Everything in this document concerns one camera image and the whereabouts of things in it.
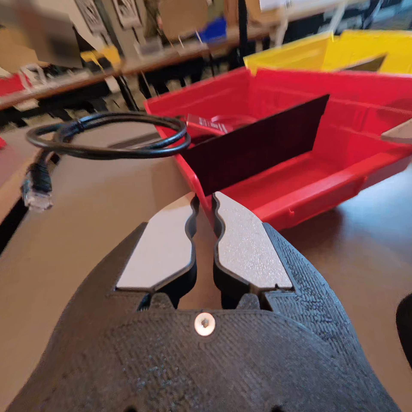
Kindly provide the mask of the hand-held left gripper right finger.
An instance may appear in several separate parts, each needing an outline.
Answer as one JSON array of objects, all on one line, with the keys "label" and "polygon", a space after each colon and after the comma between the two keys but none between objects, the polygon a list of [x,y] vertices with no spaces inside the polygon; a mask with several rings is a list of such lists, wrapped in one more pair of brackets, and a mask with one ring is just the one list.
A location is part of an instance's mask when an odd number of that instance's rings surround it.
[{"label": "hand-held left gripper right finger", "polygon": [[222,192],[213,194],[217,268],[250,290],[292,290],[263,222]]}]

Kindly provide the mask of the blue plastic bin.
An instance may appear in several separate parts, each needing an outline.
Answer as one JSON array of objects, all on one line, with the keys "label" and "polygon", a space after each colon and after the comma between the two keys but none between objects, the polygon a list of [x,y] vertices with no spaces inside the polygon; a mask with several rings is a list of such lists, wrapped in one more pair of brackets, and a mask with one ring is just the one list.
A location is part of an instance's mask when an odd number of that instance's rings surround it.
[{"label": "blue plastic bin", "polygon": [[225,17],[221,16],[207,23],[204,29],[198,34],[203,43],[210,43],[225,38],[227,35],[227,22]]}]

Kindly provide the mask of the black bin divider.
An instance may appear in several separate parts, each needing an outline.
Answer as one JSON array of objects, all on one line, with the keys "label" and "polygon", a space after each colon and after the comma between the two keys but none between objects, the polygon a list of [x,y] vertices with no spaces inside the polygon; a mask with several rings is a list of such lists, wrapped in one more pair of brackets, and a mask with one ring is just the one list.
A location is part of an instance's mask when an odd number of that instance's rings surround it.
[{"label": "black bin divider", "polygon": [[330,95],[294,106],[185,150],[205,196],[312,151]]}]

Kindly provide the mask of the yellow plastic bin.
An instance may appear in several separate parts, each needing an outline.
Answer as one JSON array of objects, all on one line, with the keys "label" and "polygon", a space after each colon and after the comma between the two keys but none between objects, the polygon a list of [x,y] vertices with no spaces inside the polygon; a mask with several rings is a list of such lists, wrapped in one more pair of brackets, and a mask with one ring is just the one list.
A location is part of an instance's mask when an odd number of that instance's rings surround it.
[{"label": "yellow plastic bin", "polygon": [[406,30],[345,30],[312,35],[244,58],[252,74],[259,68],[337,71],[381,61],[378,72],[411,74],[412,34]]}]

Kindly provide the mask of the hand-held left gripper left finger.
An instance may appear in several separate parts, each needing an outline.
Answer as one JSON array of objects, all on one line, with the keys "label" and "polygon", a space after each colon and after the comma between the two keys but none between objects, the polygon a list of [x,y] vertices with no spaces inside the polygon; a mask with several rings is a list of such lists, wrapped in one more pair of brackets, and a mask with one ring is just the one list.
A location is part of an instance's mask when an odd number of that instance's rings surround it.
[{"label": "hand-held left gripper left finger", "polygon": [[162,208],[148,221],[116,284],[120,291],[156,292],[195,262],[198,198],[194,192]]}]

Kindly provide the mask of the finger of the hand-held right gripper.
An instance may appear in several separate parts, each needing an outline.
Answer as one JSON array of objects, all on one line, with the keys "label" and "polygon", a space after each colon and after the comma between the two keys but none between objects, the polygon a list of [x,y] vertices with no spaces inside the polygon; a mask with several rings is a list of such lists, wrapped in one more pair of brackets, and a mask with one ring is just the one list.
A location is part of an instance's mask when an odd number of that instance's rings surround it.
[{"label": "finger of the hand-held right gripper", "polygon": [[387,131],[384,131],[380,139],[382,141],[392,142],[396,144],[412,144],[412,119],[401,123]]}]

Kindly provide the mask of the long wooden table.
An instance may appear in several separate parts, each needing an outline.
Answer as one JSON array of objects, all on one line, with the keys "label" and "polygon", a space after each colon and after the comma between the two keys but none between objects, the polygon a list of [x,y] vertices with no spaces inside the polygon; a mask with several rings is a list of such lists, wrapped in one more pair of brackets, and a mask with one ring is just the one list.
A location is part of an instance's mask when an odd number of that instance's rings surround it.
[{"label": "long wooden table", "polygon": [[175,47],[166,52],[155,54],[140,60],[124,60],[121,62],[120,66],[113,70],[89,75],[88,77],[82,79],[79,77],[71,78],[68,83],[54,82],[48,84],[47,87],[43,89],[19,91],[11,95],[1,97],[0,109],[5,110],[27,100],[39,100],[42,98],[51,97],[53,95],[59,95],[63,92],[73,91],[81,87],[99,83],[109,77],[139,75],[148,71],[161,69],[169,65],[180,64],[190,59],[208,56],[209,54],[215,53],[219,49],[235,47],[240,47],[239,36],[227,38],[223,41],[212,42],[210,44],[195,44],[194,46],[185,48]]}]

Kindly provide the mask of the small red box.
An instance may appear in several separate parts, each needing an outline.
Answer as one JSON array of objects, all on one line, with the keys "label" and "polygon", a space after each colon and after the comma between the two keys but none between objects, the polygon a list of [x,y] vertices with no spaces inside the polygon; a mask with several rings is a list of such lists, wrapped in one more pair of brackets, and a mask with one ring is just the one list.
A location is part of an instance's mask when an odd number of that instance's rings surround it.
[{"label": "small red box", "polygon": [[23,73],[14,73],[0,77],[0,96],[14,94],[32,87],[30,79]]}]

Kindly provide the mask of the red plastic bin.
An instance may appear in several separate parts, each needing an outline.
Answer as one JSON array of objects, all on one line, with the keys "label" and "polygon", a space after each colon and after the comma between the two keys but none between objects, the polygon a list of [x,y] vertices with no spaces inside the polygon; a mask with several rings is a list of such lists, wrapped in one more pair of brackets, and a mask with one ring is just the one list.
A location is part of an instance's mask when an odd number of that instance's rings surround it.
[{"label": "red plastic bin", "polygon": [[[405,74],[267,68],[252,74],[241,68],[148,99],[144,105],[148,114],[191,114],[231,125],[234,131],[329,94],[312,151],[218,191],[275,229],[285,229],[405,170],[411,146],[382,141],[380,136],[411,119],[411,91],[411,75]],[[216,137],[193,128],[188,133],[189,148]],[[204,195],[182,153],[175,159],[213,222],[213,193]]]}]

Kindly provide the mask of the brown and black cardboard panel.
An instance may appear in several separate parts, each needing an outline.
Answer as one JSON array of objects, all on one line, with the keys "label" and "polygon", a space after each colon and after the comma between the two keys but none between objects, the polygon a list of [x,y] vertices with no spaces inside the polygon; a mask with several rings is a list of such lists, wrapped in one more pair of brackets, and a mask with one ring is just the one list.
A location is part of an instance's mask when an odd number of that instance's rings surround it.
[{"label": "brown and black cardboard panel", "polygon": [[208,22],[205,0],[163,0],[158,7],[162,30],[168,40],[200,31]]}]

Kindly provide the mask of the red ethernet splitter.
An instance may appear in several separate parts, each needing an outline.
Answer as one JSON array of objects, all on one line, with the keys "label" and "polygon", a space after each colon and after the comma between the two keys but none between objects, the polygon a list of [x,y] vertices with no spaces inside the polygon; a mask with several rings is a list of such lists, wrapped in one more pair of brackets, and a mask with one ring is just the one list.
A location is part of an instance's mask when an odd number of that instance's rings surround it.
[{"label": "red ethernet splitter", "polygon": [[200,130],[214,136],[222,136],[232,130],[222,123],[213,122],[212,120],[191,114],[186,116],[186,125],[188,128]]}]

